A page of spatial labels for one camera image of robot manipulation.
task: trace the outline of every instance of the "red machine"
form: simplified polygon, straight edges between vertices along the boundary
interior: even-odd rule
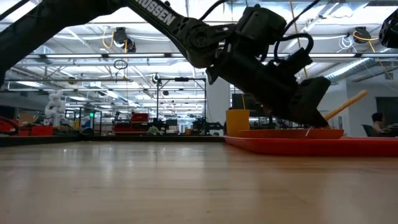
[[[116,121],[113,132],[117,136],[146,135],[149,129],[149,114],[134,113],[130,120],[123,123],[123,120]]]

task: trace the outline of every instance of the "wooden stick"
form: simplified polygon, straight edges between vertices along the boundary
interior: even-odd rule
[[[341,105],[338,109],[328,113],[325,116],[325,120],[329,120],[332,117],[336,116],[338,113],[342,112],[345,108],[351,106],[352,104],[358,102],[360,99],[364,98],[366,95],[368,94],[367,90],[362,90],[358,93],[358,95],[352,97],[351,99],[349,99],[346,103],[344,103],[343,105]]]

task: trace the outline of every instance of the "wooden surface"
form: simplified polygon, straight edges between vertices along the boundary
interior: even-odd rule
[[[0,223],[398,223],[398,159],[270,157],[222,143],[0,150]]]

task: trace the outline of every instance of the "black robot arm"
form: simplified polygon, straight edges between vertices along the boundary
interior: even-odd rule
[[[85,24],[121,7],[129,7],[166,35],[194,67],[207,68],[210,84],[217,77],[224,78],[252,93],[275,116],[313,126],[327,125],[317,106],[330,82],[321,77],[299,85],[294,77],[312,63],[308,56],[312,38],[298,35],[309,39],[305,50],[263,65],[269,45],[298,36],[284,37],[289,28],[285,19],[259,5],[247,7],[237,24],[209,26],[202,19],[183,17],[161,0],[43,0],[0,33],[0,86],[7,70],[62,29]]]

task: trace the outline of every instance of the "ceiling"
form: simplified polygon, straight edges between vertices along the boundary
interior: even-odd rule
[[[173,10],[177,11],[183,16],[199,18],[202,14],[215,2],[216,0],[169,0]],[[18,0],[2,0],[2,8],[0,12],[4,12],[9,7],[18,2]],[[310,4],[311,1],[293,1],[294,14],[299,14],[304,7]],[[326,19],[317,19],[319,13],[325,9],[328,3],[322,1],[318,6],[314,7],[307,13],[305,13],[298,21],[298,30],[305,31],[312,34],[315,38],[315,46],[313,48],[314,53],[345,53],[352,52],[355,48],[358,52],[371,52],[368,44],[351,44],[344,42],[348,45],[347,47],[342,46],[343,35],[351,33],[357,26],[365,26],[372,36],[377,37],[379,29],[384,19],[389,16],[392,12],[397,9],[397,6],[367,6],[369,1],[360,0],[347,0],[347,3],[340,4],[336,11],[330,10],[326,12]],[[20,8],[15,13],[11,14],[5,20],[0,22],[0,30],[5,29],[10,23],[18,20],[22,15],[31,10],[38,3],[38,0],[31,0],[25,6]],[[283,16],[287,21],[292,19],[292,12],[290,10],[289,1],[243,1],[234,0],[233,3],[229,2],[217,7],[207,18],[206,22],[210,25],[215,24],[226,24],[230,22],[236,22],[241,17],[246,5],[253,6],[255,3],[259,3],[262,7],[266,7],[279,15]],[[88,24],[81,26],[69,27],[62,30],[55,37],[48,40],[44,45],[50,48],[56,54],[93,54],[93,53],[123,53],[123,49],[120,49],[113,45],[111,48],[104,46],[103,41],[106,45],[111,44],[111,33],[117,27],[125,27],[127,34],[134,40],[137,46],[137,53],[179,53],[177,48],[162,35],[159,31],[153,28],[150,24],[146,23],[136,13],[129,8],[122,8],[112,15],[101,16],[91,21]],[[294,27],[292,27],[288,34],[295,33]],[[302,45],[306,45],[306,41],[301,40]],[[374,45],[378,45],[378,40],[373,41]],[[297,41],[294,43],[283,42],[279,51],[283,53],[291,53],[298,49]],[[270,46],[269,52],[273,52],[273,46]],[[99,78],[102,81],[97,82],[97,86],[101,88],[112,88],[112,89],[126,89],[126,91],[118,91],[122,97],[128,100],[142,100],[139,108],[152,106],[153,101],[149,95],[154,95],[156,91],[149,91],[149,95],[143,91],[136,91],[137,88],[155,88],[152,83],[153,74],[158,73],[161,78],[173,78],[173,77],[190,77],[190,78],[206,78],[204,76],[203,69],[194,69],[188,62],[175,61],[172,58],[152,58],[147,63],[147,59],[131,58],[129,59],[129,66],[127,69],[120,70],[117,77],[118,82],[115,81],[116,74],[118,72],[112,64],[113,59],[109,59],[107,63],[97,61],[98,64],[95,66],[60,66],[63,63],[71,63],[67,59],[54,59],[52,62],[54,65],[44,66],[29,66],[25,67],[25,64],[34,64],[33,60],[24,60],[18,64],[18,68],[24,69],[25,73],[19,72],[18,75],[28,75],[27,73],[32,72],[34,75],[30,77],[45,77],[53,79],[66,79],[69,77],[95,79]],[[314,63],[307,67],[308,76],[318,75],[333,66],[334,62],[322,62]],[[131,82],[121,81],[122,77],[125,76],[130,79]],[[304,78],[303,72],[297,75],[299,78]],[[88,86],[92,82],[78,82],[76,85],[70,85],[68,83],[59,83],[58,88],[89,88]],[[50,88],[54,83],[44,83],[46,88]],[[28,86],[17,85],[16,88],[27,88]],[[167,88],[190,88],[192,91],[171,91],[168,96],[161,95],[161,98],[203,98],[204,92],[201,89],[202,86],[195,82],[185,83],[169,83]],[[98,98],[94,93],[86,94],[90,95],[91,100],[97,100],[97,102],[119,102],[113,100],[111,97]],[[203,101],[196,100],[185,100],[181,101],[181,106],[174,105],[175,103],[169,102],[169,105],[164,104],[164,112],[168,112],[170,107],[173,108],[189,108],[183,110],[175,110],[176,112],[189,113],[195,109],[195,112],[200,111],[203,108]]]

